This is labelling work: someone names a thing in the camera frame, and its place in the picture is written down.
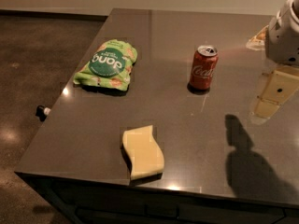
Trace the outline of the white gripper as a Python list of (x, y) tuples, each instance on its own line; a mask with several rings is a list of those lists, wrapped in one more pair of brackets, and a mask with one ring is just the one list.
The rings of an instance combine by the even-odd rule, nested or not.
[(254, 35), (246, 48), (259, 51), (264, 50), (264, 45), (268, 59), (288, 64), (268, 76), (253, 108), (256, 117), (270, 119), (299, 90), (299, 68), (292, 67), (299, 65), (299, 0), (287, 0), (269, 26)]

